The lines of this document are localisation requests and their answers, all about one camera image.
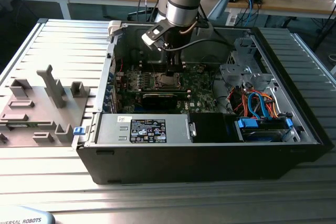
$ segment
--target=motherboard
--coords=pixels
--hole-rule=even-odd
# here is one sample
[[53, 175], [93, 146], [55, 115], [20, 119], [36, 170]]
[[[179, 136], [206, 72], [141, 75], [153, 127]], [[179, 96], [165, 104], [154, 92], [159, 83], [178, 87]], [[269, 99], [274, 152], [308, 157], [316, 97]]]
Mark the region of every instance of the motherboard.
[[130, 66], [117, 72], [111, 91], [116, 112], [218, 112], [212, 93], [213, 72], [206, 65], [185, 65], [183, 72], [172, 76], [158, 70], [156, 65]]

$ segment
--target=green circuit board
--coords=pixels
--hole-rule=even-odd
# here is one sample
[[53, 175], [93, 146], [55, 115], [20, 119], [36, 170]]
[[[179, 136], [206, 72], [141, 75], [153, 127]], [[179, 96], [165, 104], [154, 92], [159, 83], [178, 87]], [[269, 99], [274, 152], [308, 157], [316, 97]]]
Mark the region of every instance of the green circuit board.
[[[120, 113], [170, 113], [218, 112], [211, 90], [211, 73], [204, 65], [187, 65], [184, 72], [166, 77], [165, 73], [125, 70], [117, 94], [121, 104]], [[146, 110], [144, 94], [174, 96], [177, 104], [169, 110]]]

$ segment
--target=blue latch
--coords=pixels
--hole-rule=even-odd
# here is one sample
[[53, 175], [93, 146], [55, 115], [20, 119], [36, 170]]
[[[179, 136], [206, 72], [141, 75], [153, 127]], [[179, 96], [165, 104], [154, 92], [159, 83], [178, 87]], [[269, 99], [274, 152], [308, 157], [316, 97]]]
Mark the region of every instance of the blue latch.
[[83, 136], [85, 135], [85, 128], [84, 127], [75, 127], [73, 130], [74, 136]]
[[287, 125], [288, 125], [289, 128], [292, 128], [292, 127], [293, 127], [293, 121], [292, 121], [292, 119], [287, 118], [287, 119], [286, 119], [286, 123], [287, 123]]
[[238, 120], [239, 128], [258, 128], [258, 122], [253, 118], [241, 118]]

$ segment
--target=power supply label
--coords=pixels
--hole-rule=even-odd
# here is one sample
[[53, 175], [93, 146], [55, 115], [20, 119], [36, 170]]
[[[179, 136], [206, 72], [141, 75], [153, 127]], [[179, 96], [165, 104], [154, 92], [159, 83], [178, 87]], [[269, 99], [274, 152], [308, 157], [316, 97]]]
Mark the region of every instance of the power supply label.
[[131, 120], [131, 143], [166, 143], [166, 120]]

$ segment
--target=blue cable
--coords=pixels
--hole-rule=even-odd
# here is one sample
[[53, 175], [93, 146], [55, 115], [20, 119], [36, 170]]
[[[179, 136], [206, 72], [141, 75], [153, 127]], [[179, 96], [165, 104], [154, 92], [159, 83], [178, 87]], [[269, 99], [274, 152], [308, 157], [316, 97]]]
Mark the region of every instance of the blue cable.
[[257, 118], [260, 120], [260, 116], [253, 111], [252, 109], [252, 106], [251, 106], [251, 101], [252, 101], [252, 97], [253, 95], [256, 94], [259, 96], [259, 99], [260, 99], [260, 107], [261, 107], [261, 110], [263, 111], [263, 115], [264, 117], [266, 117], [267, 119], [271, 119], [266, 107], [265, 107], [265, 103], [264, 103], [264, 99], [263, 97], [261, 96], [261, 94], [258, 94], [256, 92], [253, 92], [249, 95], [248, 99], [247, 99], [247, 106], [248, 106], [248, 110]]
[[247, 20], [246, 20], [246, 23], [244, 26], [247, 25], [247, 23], [250, 21], [250, 18], [251, 18], [251, 13], [252, 13], [252, 8], [253, 8], [253, 5], [252, 5], [252, 0], [248, 0], [249, 1], [249, 5], [250, 5], [250, 13], [248, 14], [248, 17], [247, 17]]

